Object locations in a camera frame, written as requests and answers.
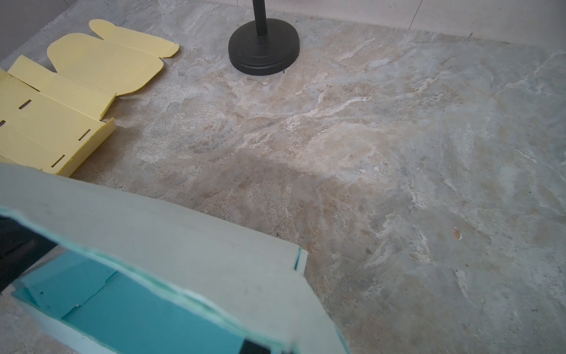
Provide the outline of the yellow paper box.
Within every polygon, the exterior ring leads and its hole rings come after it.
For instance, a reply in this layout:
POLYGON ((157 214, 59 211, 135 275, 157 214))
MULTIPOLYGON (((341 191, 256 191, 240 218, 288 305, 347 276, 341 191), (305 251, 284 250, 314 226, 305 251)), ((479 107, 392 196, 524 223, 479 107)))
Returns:
POLYGON ((70 176, 114 132, 104 116, 116 97, 140 90, 179 44, 89 22, 49 45, 54 69, 20 56, 1 72, 1 162, 70 176))

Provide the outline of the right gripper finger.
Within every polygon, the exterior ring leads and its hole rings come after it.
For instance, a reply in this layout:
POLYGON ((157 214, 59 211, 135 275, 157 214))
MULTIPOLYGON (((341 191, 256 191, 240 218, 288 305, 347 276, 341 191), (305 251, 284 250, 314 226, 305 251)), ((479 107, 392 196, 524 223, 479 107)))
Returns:
POLYGON ((271 354, 271 350, 246 339, 239 354, 271 354))

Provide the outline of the light blue paper box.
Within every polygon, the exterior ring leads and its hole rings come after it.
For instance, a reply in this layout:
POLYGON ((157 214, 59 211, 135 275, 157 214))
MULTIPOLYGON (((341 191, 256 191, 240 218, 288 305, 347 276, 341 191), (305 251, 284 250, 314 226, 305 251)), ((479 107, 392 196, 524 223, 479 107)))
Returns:
POLYGON ((166 201, 1 165, 1 214, 231 333, 347 353, 291 242, 166 201))

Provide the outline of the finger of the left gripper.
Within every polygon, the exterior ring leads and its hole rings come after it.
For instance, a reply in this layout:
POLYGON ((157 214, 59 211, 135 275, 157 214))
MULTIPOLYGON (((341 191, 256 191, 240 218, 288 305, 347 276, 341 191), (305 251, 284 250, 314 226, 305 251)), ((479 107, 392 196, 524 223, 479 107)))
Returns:
POLYGON ((1 217, 1 291, 56 247, 56 243, 1 217))

